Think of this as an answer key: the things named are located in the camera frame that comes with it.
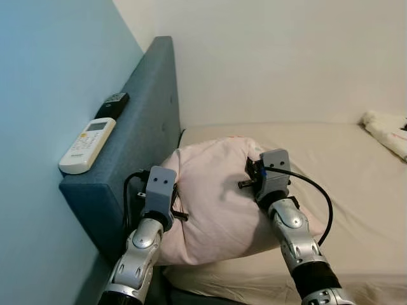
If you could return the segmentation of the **beige sheeted mattress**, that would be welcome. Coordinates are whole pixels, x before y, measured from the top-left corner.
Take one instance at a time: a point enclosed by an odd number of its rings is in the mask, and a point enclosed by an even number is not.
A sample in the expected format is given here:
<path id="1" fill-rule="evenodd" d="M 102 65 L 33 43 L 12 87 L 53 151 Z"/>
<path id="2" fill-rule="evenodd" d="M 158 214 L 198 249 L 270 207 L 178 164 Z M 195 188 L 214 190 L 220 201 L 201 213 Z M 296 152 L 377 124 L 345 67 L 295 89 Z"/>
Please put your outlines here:
<path id="1" fill-rule="evenodd" d="M 293 170 L 328 192 L 334 220 L 321 246 L 357 305 L 407 305 L 406 163 L 355 124 L 191 127 L 181 145 L 227 136 L 289 152 Z M 279 250 L 165 268 L 170 305 L 300 305 Z"/>

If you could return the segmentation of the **cream cartoon print quilt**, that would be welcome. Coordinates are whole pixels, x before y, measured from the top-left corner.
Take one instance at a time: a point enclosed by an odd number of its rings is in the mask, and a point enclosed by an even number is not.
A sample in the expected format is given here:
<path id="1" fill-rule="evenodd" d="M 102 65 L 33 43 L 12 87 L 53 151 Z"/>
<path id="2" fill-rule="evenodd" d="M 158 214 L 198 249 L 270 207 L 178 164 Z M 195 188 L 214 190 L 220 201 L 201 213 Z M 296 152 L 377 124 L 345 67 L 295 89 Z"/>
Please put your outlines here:
<path id="1" fill-rule="evenodd" d="M 407 160 L 406 116 L 366 111 L 361 117 L 361 123 L 381 145 L 404 161 Z"/>

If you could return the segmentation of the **white air conditioner remote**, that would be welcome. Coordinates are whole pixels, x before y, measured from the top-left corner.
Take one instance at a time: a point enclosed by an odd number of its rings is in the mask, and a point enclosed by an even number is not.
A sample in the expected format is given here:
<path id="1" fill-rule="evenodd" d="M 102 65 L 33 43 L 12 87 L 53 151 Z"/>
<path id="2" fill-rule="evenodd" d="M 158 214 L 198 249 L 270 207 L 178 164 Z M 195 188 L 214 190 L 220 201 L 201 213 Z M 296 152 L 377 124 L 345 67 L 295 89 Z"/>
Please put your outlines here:
<path id="1" fill-rule="evenodd" d="M 116 120 L 113 118 L 90 120 L 59 160 L 59 170 L 68 175 L 78 175 L 89 171 L 108 137 L 113 133 L 115 125 Z"/>

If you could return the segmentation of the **black remote control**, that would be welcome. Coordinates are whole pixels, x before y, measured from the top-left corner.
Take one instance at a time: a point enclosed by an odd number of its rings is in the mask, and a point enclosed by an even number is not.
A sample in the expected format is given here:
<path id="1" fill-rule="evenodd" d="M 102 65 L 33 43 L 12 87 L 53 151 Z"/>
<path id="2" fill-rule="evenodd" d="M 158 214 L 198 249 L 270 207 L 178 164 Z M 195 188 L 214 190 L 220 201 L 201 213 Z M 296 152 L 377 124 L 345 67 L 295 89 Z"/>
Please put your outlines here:
<path id="1" fill-rule="evenodd" d="M 130 101 L 130 94 L 125 92 L 111 94 L 102 103 L 101 107 L 94 116 L 94 119 L 110 118 L 117 120 Z"/>

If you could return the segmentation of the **teal upholstered bed frame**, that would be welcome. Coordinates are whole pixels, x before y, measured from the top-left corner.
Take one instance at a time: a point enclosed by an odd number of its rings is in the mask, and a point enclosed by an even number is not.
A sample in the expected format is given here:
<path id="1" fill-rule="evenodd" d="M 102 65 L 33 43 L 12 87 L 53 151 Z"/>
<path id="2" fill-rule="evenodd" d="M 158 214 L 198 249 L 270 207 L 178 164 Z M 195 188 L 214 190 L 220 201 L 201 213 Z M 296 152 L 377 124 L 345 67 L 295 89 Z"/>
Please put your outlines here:
<path id="1" fill-rule="evenodd" d="M 100 253 L 100 282 L 78 305 L 99 305 L 127 240 L 145 215 L 152 166 L 178 147 L 181 137 L 174 39 L 156 37 L 122 92 L 130 101 L 116 120 L 91 169 L 65 175 L 59 191 Z M 165 287 L 152 268 L 143 305 L 166 305 Z"/>

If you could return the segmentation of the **pink patterned pillow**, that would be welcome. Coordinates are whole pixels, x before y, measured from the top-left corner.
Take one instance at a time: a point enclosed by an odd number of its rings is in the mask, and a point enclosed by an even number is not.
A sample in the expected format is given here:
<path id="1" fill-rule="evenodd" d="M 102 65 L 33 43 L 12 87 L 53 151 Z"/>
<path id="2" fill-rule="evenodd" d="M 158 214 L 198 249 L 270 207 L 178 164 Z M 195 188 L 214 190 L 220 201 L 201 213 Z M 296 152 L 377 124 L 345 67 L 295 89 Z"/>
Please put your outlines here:
<path id="1" fill-rule="evenodd" d="M 180 204 L 189 220 L 177 221 L 163 235 L 160 266 L 229 261 L 281 247 L 252 189 L 238 188 L 239 181 L 248 180 L 246 159 L 259 160 L 264 152 L 247 137 L 207 140 L 172 152 L 163 166 L 177 172 Z M 297 199 L 311 235 L 319 240 L 324 226 L 312 221 L 313 214 L 303 206 L 302 186 L 302 175 L 295 173 L 289 194 Z"/>

